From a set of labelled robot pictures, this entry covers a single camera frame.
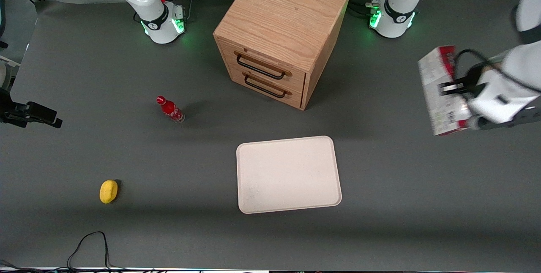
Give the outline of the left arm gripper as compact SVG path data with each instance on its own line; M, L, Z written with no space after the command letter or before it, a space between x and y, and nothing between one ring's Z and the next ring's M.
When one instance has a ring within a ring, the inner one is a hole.
M467 105L473 114L481 115L493 123L511 121L516 113L539 98L540 93L526 89L495 70L485 71L479 84L476 81L456 80L439 84L439 95L471 94Z

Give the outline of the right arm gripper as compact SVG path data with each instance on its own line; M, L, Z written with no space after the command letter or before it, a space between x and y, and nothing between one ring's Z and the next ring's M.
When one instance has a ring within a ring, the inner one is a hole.
M12 101L11 88L16 78L15 66L10 65L5 59L0 62L0 117L1 123L25 128L27 123L44 123L45 125L61 128L62 119L56 117L57 112L37 102L27 102L27 117L25 121L12 119L10 115L15 111L17 104Z

